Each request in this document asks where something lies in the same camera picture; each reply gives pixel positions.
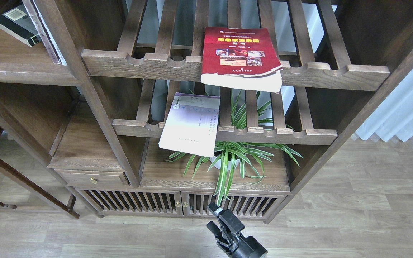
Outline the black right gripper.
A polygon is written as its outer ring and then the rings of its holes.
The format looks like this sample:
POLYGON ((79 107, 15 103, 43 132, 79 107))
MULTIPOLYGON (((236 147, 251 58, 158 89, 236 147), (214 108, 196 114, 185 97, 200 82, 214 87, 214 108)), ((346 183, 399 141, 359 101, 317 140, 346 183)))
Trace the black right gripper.
POLYGON ((220 228, 210 221, 206 225, 215 236, 216 244, 230 258, 266 258, 268 251, 252 236, 243 237, 244 224, 229 209, 222 209, 215 203, 208 204, 208 210, 216 216, 220 228))

